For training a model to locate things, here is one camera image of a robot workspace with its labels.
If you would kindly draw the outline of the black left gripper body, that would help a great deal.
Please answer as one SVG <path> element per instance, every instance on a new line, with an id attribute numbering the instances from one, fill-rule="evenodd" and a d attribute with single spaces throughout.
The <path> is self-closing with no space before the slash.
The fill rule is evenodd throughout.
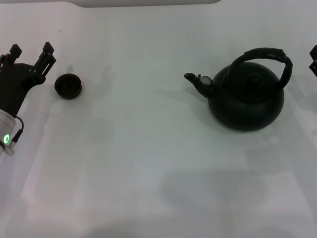
<path id="1" fill-rule="evenodd" d="M 0 68 L 0 109 L 16 117 L 28 91 L 46 80 L 46 74 L 32 65 L 3 64 Z"/>

